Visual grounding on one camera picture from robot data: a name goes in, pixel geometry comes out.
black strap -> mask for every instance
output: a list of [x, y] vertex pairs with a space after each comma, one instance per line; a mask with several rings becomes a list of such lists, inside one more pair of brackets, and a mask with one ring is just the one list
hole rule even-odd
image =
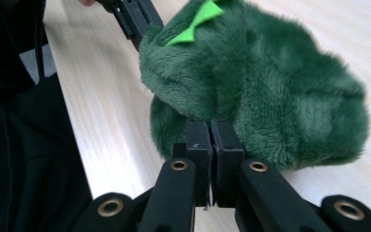
[[37, 13], [35, 21], [35, 55], [38, 65], [39, 79], [44, 78], [44, 64], [43, 64], [43, 52], [42, 52], [42, 40], [43, 40], [43, 17], [44, 9], [46, 6], [46, 0], [37, 0]]

green plush toy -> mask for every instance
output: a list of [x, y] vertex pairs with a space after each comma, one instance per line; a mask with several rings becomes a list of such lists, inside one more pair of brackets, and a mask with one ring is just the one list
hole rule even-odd
[[339, 59], [242, 0], [191, 0], [150, 29], [140, 69], [166, 159], [185, 142], [187, 118], [228, 120], [249, 156], [279, 169], [355, 160], [368, 135], [364, 89]]

clamp jaw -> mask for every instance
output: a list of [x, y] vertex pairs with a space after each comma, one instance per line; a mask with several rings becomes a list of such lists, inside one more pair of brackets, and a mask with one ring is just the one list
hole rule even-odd
[[95, 199], [73, 231], [193, 231], [195, 207], [235, 208], [240, 231], [371, 231], [371, 210], [343, 195], [321, 207], [305, 200], [263, 159], [247, 159], [225, 120], [188, 120], [184, 144], [164, 163], [156, 185], [135, 199]]
[[151, 0], [97, 0], [104, 8], [114, 14], [126, 38], [133, 42], [137, 49], [147, 28], [154, 25], [163, 28]]

green felt spike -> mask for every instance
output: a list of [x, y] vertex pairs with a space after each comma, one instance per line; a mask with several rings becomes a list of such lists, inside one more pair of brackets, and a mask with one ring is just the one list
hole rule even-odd
[[192, 20], [188, 28], [184, 32], [180, 33], [177, 37], [173, 38], [166, 46], [178, 44], [178, 43], [192, 43], [194, 39], [194, 30], [197, 26], [202, 23], [211, 20], [217, 16], [224, 14], [224, 11], [221, 10], [213, 1], [205, 2], [200, 10], [197, 12], [195, 18]]

screw hole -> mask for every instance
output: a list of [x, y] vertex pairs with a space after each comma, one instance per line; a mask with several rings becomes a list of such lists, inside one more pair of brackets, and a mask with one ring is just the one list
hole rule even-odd
[[260, 161], [254, 161], [250, 163], [249, 167], [257, 172], [265, 172], [268, 170], [268, 167], [264, 163], [261, 163]]
[[363, 211], [353, 203], [347, 201], [336, 201], [333, 204], [335, 210], [346, 218], [353, 220], [362, 220], [364, 219]]
[[98, 214], [105, 218], [115, 216], [123, 210], [124, 205], [120, 198], [106, 200], [99, 205]]
[[176, 170], [176, 171], [183, 171], [186, 168], [188, 168], [188, 164], [180, 160], [171, 162], [170, 166], [173, 170]]

